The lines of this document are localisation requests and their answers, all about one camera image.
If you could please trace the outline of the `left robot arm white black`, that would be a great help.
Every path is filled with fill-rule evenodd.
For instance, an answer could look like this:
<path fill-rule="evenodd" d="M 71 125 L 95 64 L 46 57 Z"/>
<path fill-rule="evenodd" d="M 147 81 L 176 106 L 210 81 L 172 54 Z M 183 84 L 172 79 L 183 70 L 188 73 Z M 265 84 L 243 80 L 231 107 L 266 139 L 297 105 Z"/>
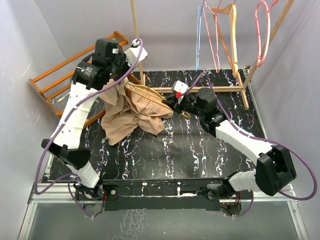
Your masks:
<path fill-rule="evenodd" d="M 90 163 L 91 152 L 80 146 L 81 134 L 91 107 L 99 94 L 122 82 L 147 56 L 142 39 L 123 50 L 112 39 L 100 38 L 94 51 L 76 66 L 60 121 L 48 139 L 43 139 L 42 155 L 50 153 L 71 170 L 72 178 L 93 200 L 103 195 L 100 177 Z"/>

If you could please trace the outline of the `gold yellow hanger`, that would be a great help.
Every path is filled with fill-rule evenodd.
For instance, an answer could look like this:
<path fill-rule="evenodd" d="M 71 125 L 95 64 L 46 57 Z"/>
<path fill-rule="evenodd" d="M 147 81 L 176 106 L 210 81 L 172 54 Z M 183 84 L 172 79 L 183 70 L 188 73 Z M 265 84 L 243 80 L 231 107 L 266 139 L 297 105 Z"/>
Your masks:
<path fill-rule="evenodd" d="M 125 85 L 126 89 L 132 93 L 135 93 L 153 103 L 156 103 L 158 105 L 163 106 L 166 109 L 170 109 L 168 106 L 166 106 L 164 103 L 162 103 L 163 100 L 166 100 L 161 94 L 159 94 L 157 91 L 153 90 L 150 87 L 141 85 L 141 84 L 134 84 L 131 82 L 128 82 Z"/>

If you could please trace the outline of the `beige t shirt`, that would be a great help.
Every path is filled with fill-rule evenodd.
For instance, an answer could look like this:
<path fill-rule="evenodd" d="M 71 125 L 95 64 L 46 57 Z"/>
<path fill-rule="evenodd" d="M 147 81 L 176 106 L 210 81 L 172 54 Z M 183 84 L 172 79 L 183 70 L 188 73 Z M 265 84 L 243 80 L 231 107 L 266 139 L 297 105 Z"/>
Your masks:
<path fill-rule="evenodd" d="M 110 146 L 122 141 L 136 128 L 152 135 L 165 129 L 162 119 L 170 119 L 173 111 L 126 89 L 128 78 L 99 94 L 104 101 L 105 114 L 101 127 Z"/>

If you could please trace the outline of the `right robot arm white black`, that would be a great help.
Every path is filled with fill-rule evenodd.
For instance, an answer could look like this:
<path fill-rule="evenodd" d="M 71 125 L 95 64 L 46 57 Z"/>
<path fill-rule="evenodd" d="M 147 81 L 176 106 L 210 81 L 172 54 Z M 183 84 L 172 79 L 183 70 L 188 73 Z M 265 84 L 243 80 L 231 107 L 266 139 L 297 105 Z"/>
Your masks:
<path fill-rule="evenodd" d="M 174 92 L 162 103 L 176 113 L 198 116 L 201 127 L 209 134 L 240 151 L 255 165 L 251 171 L 234 172 L 222 181 L 221 194 L 233 199 L 242 191 L 262 191 L 274 196 L 296 179 L 297 173 L 290 151 L 281 146 L 255 139 L 254 135 L 234 127 L 218 107 L 213 90 L 201 88 L 195 97 Z"/>

